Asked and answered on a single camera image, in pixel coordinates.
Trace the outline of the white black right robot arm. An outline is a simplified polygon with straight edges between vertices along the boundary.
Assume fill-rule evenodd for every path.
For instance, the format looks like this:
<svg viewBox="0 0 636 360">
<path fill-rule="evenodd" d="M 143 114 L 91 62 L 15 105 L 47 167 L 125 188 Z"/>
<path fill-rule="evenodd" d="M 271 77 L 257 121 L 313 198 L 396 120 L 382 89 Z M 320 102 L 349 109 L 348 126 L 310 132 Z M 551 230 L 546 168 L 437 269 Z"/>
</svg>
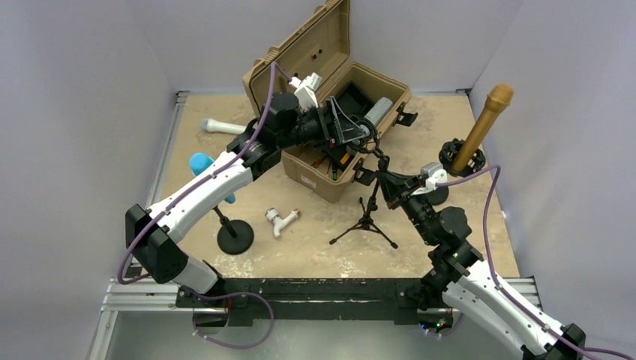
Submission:
<svg viewBox="0 0 636 360">
<path fill-rule="evenodd" d="M 563 325 L 509 285 L 469 243 L 465 211 L 439 211 L 416 188 L 422 175 L 380 172 L 379 188 L 389 209 L 404 211 L 426 245 L 433 268 L 421 279 L 421 305 L 442 302 L 459 310 L 522 359 L 582 359 L 584 331 Z"/>
</svg>

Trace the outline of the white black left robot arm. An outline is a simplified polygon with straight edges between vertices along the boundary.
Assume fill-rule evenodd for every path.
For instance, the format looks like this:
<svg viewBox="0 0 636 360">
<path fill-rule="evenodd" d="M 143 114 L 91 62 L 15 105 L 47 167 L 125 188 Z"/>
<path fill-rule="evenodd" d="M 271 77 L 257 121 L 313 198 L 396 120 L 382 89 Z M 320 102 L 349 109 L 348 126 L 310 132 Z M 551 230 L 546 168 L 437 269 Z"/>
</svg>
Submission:
<svg viewBox="0 0 636 360">
<path fill-rule="evenodd" d="M 356 127 L 333 96 L 325 105 L 302 108 L 299 94 L 271 94 L 259 117 L 194 179 L 160 202 L 149 207 L 132 205 L 124 213 L 124 257 L 138 261 L 145 270 L 142 278 L 193 290 L 206 307 L 219 304 L 224 296 L 221 275 L 213 265 L 187 254 L 179 242 L 227 197 L 278 164 L 283 150 L 344 143 L 342 122 Z"/>
</svg>

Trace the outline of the blue microphone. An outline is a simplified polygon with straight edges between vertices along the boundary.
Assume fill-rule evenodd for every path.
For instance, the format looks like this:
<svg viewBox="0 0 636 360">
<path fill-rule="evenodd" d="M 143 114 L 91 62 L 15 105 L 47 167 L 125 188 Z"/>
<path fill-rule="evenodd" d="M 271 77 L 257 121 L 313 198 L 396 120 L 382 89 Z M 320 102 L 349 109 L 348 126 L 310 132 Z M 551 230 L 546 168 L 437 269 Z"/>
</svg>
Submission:
<svg viewBox="0 0 636 360">
<path fill-rule="evenodd" d="M 193 154 L 190 157 L 189 160 L 189 167 L 191 172 L 193 173 L 193 175 L 195 176 L 195 178 L 198 178 L 198 176 L 201 173 L 204 173 L 212 164 L 214 163 L 214 159 L 212 157 L 210 157 L 207 154 L 204 153 L 196 153 Z M 196 189 L 201 188 L 203 185 L 207 185 L 209 182 L 213 182 L 215 180 L 215 177 L 209 177 L 206 179 L 206 181 L 202 182 L 202 181 L 197 181 L 197 184 L 199 182 L 201 182 L 201 184 L 199 184 Z M 224 199 L 226 203 L 229 204 L 233 204 L 236 201 L 236 196 L 234 193 L 231 193 L 230 195 L 226 196 L 226 198 Z"/>
</svg>

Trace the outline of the black tripod shock mount stand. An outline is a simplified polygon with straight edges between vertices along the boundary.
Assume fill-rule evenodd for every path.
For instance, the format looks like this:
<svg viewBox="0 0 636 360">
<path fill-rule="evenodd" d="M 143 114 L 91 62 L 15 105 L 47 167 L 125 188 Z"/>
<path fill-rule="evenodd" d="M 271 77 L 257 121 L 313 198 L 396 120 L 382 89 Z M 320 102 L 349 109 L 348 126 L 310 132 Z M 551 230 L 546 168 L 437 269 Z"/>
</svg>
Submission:
<svg viewBox="0 0 636 360">
<path fill-rule="evenodd" d="M 378 170 L 371 171 L 369 169 L 365 169 L 362 165 L 357 166 L 355 171 L 362 172 L 363 175 L 360 178 L 355 178 L 355 180 L 363 185 L 369 186 L 372 181 L 375 181 L 375 185 L 373 186 L 373 191 L 371 195 L 368 197 L 367 202 L 364 203 L 363 198 L 360 196 L 358 198 L 358 202 L 363 210 L 363 215 L 357 220 L 357 222 L 346 229 L 340 235 L 335 238 L 332 238 L 328 244 L 334 245 L 339 239 L 347 235 L 349 232 L 353 230 L 364 230 L 371 233 L 380 234 L 394 249 L 398 249 L 399 246 L 396 242 L 392 241 L 375 223 L 374 219 L 371 217 L 372 212 L 378 210 L 377 204 L 377 195 L 378 190 L 380 189 L 380 173 L 386 173 L 388 171 L 390 157 L 384 154 L 384 151 L 380 149 L 380 135 L 376 127 L 368 120 L 361 119 L 357 123 L 358 126 L 365 129 L 367 131 L 367 135 L 362 137 L 357 144 L 353 142 L 350 143 L 352 148 L 356 150 L 360 154 L 373 154 L 378 160 Z"/>
</svg>

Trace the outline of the black round-base clip stand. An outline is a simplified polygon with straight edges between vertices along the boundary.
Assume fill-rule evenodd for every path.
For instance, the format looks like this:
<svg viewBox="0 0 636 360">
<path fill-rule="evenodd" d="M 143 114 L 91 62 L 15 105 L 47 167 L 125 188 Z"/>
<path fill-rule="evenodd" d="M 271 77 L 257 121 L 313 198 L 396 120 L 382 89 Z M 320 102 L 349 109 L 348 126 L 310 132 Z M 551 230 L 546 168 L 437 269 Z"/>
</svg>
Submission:
<svg viewBox="0 0 636 360">
<path fill-rule="evenodd" d="M 254 242 L 254 230 L 244 220 L 230 220 L 215 206 L 214 213 L 220 221 L 220 229 L 217 233 L 217 244 L 222 252 L 229 255 L 245 253 Z"/>
</svg>

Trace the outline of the white mesh-head microphone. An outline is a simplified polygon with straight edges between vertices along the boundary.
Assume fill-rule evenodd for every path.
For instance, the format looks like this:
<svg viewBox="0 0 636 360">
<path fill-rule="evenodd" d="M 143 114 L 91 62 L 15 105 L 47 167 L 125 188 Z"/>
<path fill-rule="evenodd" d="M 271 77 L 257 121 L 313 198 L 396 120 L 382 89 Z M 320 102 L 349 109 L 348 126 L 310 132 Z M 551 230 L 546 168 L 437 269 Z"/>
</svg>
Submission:
<svg viewBox="0 0 636 360">
<path fill-rule="evenodd" d="M 245 131 L 246 126 L 218 121 L 213 118 L 204 118 L 201 122 L 201 128 L 208 133 L 238 135 Z"/>
</svg>

